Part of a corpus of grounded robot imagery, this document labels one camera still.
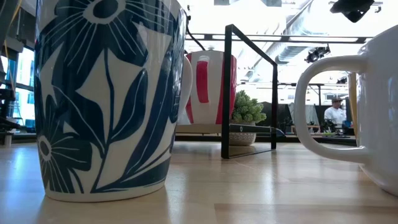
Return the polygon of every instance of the red and white mug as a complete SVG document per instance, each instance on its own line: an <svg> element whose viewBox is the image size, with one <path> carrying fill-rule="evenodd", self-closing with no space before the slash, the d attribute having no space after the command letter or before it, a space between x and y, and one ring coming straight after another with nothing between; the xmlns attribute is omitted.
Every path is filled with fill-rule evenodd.
<svg viewBox="0 0 398 224"><path fill-rule="evenodd" d="M193 70L187 116L191 124L221 124L223 114L224 52L203 50L187 55ZM231 57L231 116L236 94L236 57Z"/></svg>

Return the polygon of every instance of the man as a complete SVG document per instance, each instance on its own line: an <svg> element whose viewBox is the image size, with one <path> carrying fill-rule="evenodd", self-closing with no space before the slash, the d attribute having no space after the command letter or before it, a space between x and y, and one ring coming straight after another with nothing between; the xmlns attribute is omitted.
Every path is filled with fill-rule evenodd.
<svg viewBox="0 0 398 224"><path fill-rule="evenodd" d="M347 118L345 112L340 109L342 101L343 100L340 98L334 98L331 100L331 107L325 110L325 120L329 119L334 124L343 124L343 121L345 121Z"/></svg>

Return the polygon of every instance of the blue flower pattern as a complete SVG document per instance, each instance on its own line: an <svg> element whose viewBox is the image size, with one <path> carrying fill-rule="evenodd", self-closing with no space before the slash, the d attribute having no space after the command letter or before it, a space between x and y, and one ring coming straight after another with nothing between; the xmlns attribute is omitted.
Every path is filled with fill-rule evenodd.
<svg viewBox="0 0 398 224"><path fill-rule="evenodd" d="M49 95L43 102L40 79L35 79L35 110L39 121L36 123L45 186L49 184L50 190L56 192L75 193L79 190L83 193L75 170L91 169L91 144L98 148L102 163L90 193L127 190L164 181L169 159L148 168L166 152L171 152L174 138L160 156L151 161L149 159L160 144L167 121L177 122L185 13L180 10L174 18L161 0L59 0L54 14L56 17L37 35L35 46L38 77L47 60L60 49L52 76L55 98ZM146 111L149 74L144 68L149 52L138 25L172 37L164 55L150 111ZM110 52L118 60L142 68L127 91L120 119L115 125L114 89L117 86L110 79ZM76 92L87 80L95 63L101 60L102 53L111 100L107 137L100 106ZM109 146L134 134L143 124L145 114L149 114L147 126L122 176L108 185L98 187ZM49 126L49 123L57 124L56 128ZM75 133L63 133L64 124L72 127ZM79 189L73 187L71 176Z"/></svg>

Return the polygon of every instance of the mug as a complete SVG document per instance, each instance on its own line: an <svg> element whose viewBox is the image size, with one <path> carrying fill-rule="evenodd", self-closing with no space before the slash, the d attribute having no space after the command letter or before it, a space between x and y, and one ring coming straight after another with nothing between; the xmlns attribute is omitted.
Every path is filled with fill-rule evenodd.
<svg viewBox="0 0 398 224"><path fill-rule="evenodd" d="M187 104L191 124L221 124L223 114L224 52L202 50L187 55L192 65L193 83ZM231 57L229 116L235 104L236 57Z"/></svg>
<svg viewBox="0 0 398 224"><path fill-rule="evenodd" d="M296 89L295 125L302 144L329 159L358 162L378 186L398 195L398 26L377 35L359 55L331 57L313 63L302 74ZM305 95L312 77L341 70L357 73L358 145L353 149L322 146L308 133Z"/></svg>
<svg viewBox="0 0 398 224"><path fill-rule="evenodd" d="M35 118L45 193L71 202L164 186L192 86L177 0L38 0Z"/></svg>

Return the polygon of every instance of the wooden table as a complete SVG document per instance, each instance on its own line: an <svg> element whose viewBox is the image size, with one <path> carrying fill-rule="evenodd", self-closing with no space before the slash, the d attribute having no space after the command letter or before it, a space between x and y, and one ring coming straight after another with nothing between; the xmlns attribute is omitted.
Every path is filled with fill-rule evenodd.
<svg viewBox="0 0 398 224"><path fill-rule="evenodd" d="M226 161L220 147L176 142L165 188L106 203L45 197L36 145L0 149L0 223L398 223L398 199L357 164L284 143L276 152Z"/></svg>

